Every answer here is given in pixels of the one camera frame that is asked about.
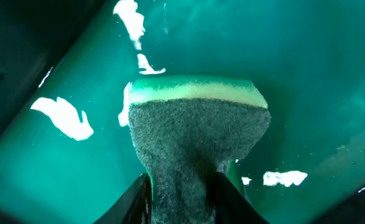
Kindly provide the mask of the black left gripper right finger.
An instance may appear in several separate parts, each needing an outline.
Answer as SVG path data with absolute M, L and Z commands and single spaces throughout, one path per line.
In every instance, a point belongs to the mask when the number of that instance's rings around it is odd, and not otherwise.
M 268 224 L 221 172 L 214 177 L 215 224 Z

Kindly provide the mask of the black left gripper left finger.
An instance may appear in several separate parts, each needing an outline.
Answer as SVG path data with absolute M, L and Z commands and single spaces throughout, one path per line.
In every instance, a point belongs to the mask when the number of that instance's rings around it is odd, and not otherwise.
M 93 224 L 151 224 L 151 180 L 142 173 Z

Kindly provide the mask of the green yellow scrub sponge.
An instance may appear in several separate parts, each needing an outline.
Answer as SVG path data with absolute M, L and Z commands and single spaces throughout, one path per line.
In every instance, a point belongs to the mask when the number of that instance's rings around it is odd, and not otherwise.
M 128 127 L 150 180 L 153 223 L 215 223 L 214 177 L 227 176 L 267 131 L 268 104 L 249 80 L 140 78 L 125 88 Z

